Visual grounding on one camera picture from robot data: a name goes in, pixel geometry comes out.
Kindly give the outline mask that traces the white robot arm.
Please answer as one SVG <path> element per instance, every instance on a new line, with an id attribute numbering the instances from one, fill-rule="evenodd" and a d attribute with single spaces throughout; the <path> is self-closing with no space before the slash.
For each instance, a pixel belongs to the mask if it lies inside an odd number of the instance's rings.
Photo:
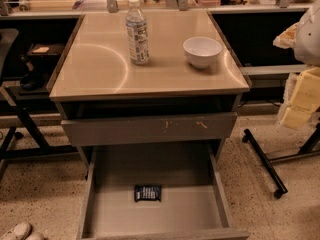
<path id="1" fill-rule="evenodd" d="M 320 108 L 320 0 L 300 20 L 278 35 L 273 45 L 291 48 L 296 60 L 307 65 L 297 76 L 291 74 L 285 87 L 279 123 L 296 129 Z"/>

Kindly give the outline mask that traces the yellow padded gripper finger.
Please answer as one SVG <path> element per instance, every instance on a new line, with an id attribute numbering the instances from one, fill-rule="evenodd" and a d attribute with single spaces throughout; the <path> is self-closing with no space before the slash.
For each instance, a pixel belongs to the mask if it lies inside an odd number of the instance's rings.
<path id="1" fill-rule="evenodd" d="M 290 73 L 284 104 L 279 110 L 279 123 L 291 129 L 302 127 L 319 107 L 320 68 L 308 68 L 300 74 Z"/>

